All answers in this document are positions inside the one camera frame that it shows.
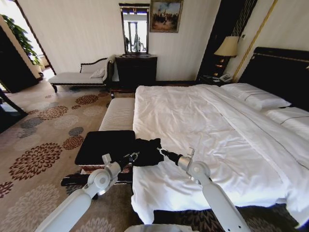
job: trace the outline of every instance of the picture frame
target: picture frame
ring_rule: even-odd
[[[183,0],[151,0],[150,32],[178,33]]]

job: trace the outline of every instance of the green leaves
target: green leaves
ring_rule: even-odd
[[[25,36],[27,32],[21,28],[20,26],[14,23],[14,19],[9,18],[6,15],[2,14],[4,21],[7,23],[11,31],[13,32],[14,36],[17,38],[19,44],[24,49],[25,53],[31,60],[33,65],[40,64],[38,54],[33,51],[33,46],[30,44],[30,40]]]

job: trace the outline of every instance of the door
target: door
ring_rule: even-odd
[[[11,93],[38,83],[2,27],[0,27],[0,66],[0,82]]]

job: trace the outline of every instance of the mirror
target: mirror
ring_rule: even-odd
[[[119,4],[126,54],[148,54],[149,4]]]

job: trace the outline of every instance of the wooden cabinet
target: wooden cabinet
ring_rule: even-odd
[[[123,87],[155,84],[157,56],[117,56],[119,82]]]

